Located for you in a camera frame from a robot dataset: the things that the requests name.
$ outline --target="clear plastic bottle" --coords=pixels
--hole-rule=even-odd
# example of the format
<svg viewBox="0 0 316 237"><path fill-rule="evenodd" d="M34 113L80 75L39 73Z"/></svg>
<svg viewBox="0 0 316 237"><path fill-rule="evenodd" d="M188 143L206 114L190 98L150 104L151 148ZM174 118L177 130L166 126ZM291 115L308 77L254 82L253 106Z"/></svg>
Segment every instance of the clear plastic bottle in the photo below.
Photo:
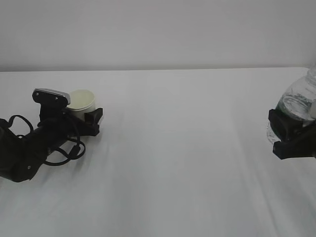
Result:
<svg viewBox="0 0 316 237"><path fill-rule="evenodd" d="M308 70L307 75L294 82L282 95L276 109L296 120L304 121L307 125L315 120L316 114L316 66ZM270 123L267 137L271 143L280 139L272 131Z"/></svg>

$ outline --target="white tablecloth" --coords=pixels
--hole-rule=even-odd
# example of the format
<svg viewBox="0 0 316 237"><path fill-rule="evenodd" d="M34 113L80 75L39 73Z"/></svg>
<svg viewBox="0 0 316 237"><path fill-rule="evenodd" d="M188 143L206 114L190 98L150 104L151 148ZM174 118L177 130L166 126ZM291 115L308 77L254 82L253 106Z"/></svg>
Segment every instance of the white tablecloth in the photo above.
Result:
<svg viewBox="0 0 316 237"><path fill-rule="evenodd" d="M279 160L266 138L306 71L0 73L1 118L36 125L35 87L89 89L105 111L82 159L2 182L0 236L314 237L316 160Z"/></svg>

